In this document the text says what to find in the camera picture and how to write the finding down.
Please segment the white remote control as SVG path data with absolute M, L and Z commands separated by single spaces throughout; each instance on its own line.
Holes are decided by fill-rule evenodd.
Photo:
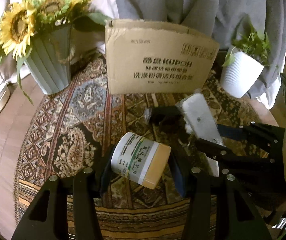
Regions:
M 188 134 L 224 146 L 216 121 L 202 93 L 188 96 L 179 102 L 178 108 L 186 122 L 185 129 Z

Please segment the white jar yellow lid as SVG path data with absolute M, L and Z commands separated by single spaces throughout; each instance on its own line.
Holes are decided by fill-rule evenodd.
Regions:
M 170 153 L 170 146 L 128 132 L 115 146 L 110 165 L 116 174 L 153 190 Z

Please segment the white plant pot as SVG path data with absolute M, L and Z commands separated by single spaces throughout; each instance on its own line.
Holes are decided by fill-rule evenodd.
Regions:
M 241 98 L 262 73 L 264 66 L 246 53 L 231 47 L 220 78 L 221 87 L 231 96 Z

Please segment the patterned round rug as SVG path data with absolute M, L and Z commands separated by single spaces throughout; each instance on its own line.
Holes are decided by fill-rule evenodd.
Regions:
M 97 168 L 104 151 L 125 133 L 166 143 L 167 136 L 144 120 L 148 107 L 173 106 L 184 94 L 110 95 L 103 56 L 73 67 L 70 85 L 42 99 L 23 140 L 15 172 L 14 210 L 19 221 L 45 180 Z M 189 209 L 165 169 L 153 190 L 113 175 L 95 199 L 104 239 L 180 239 Z

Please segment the black rectangular object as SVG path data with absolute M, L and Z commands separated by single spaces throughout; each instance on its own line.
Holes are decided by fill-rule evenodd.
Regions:
M 153 109 L 149 125 L 155 125 L 161 132 L 187 142 L 186 121 L 176 106 L 151 107 Z

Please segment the green potted plant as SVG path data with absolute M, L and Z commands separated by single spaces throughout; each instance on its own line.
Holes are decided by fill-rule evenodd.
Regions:
M 223 67 L 227 67 L 236 61 L 235 54 L 243 52 L 249 57 L 255 59 L 262 66 L 269 66 L 269 55 L 271 45 L 267 32 L 257 31 L 251 22 L 249 22 L 249 34 L 241 34 L 239 39 L 234 39 L 231 48 L 225 56 Z

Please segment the clear plastic wrapped item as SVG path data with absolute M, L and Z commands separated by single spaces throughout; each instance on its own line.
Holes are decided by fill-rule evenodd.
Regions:
M 144 120 L 147 124 L 150 123 L 150 119 L 151 119 L 151 116 L 152 116 L 152 112 L 153 112 L 153 109 L 152 108 L 147 108 L 145 109 L 144 111 Z

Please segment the grey curtain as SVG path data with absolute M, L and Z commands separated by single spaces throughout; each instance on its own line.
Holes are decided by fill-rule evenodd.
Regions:
M 116 0 L 120 18 L 172 22 L 197 29 L 227 50 L 251 27 L 267 33 L 268 66 L 247 91 L 271 109 L 281 86 L 286 58 L 286 0 Z

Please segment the cardboard box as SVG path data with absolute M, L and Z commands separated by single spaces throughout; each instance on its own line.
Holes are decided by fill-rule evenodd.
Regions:
M 190 93 L 203 87 L 219 43 L 183 25 L 113 19 L 105 48 L 110 94 Z

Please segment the grey ribbed vase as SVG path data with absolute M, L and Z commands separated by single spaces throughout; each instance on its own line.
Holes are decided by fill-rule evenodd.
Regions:
M 52 95 L 65 89 L 71 82 L 70 62 L 74 55 L 71 25 L 57 26 L 48 34 L 36 34 L 31 45 L 25 64 L 42 92 Z

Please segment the sunflower bouquet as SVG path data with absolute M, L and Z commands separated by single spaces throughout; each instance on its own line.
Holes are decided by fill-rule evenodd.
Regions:
M 12 58 L 16 63 L 17 82 L 21 83 L 20 71 L 32 51 L 31 39 L 65 24 L 71 25 L 71 45 L 75 55 L 72 30 L 105 31 L 110 20 L 109 16 L 92 8 L 93 1 L 22 0 L 9 4 L 0 16 L 0 65 Z

